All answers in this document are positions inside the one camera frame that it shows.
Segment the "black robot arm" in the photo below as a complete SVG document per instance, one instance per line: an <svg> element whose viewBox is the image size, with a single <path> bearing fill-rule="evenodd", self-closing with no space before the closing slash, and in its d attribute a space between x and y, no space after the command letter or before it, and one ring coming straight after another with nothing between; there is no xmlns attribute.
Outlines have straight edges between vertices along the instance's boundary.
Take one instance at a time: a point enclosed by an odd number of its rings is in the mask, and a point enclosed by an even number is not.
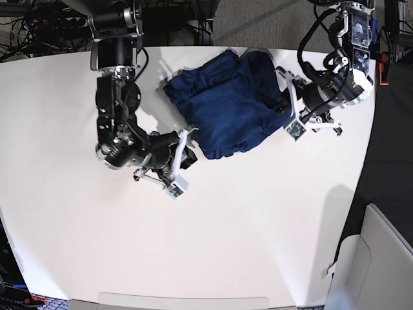
<svg viewBox="0 0 413 310"><path fill-rule="evenodd" d="M299 113L303 123L332 123L332 109L356 105L369 96L373 80L369 76L374 4L371 1L313 1L324 8L297 50L297 60L305 77L293 78L296 96L305 108ZM322 27L333 50L317 70L303 59L303 51L315 31Z"/></svg>
<svg viewBox="0 0 413 310"><path fill-rule="evenodd" d="M187 169L197 158L173 131L150 135L137 125L141 92L136 79L143 70L140 1L65 1L87 18L92 35L90 68L99 72L96 90L97 155L111 169L127 164L161 171Z"/></svg>

